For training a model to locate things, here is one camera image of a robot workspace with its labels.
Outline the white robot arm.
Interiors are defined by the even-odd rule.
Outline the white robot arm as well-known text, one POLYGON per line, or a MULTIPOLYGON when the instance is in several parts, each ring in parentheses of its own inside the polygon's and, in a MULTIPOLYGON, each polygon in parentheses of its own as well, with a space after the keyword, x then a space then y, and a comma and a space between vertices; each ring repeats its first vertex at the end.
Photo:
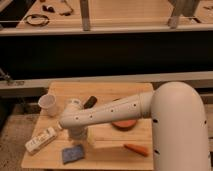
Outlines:
POLYGON ((203 101, 184 82, 167 82, 90 109, 64 113, 65 129, 149 117, 154 171, 211 171, 208 124, 203 101))

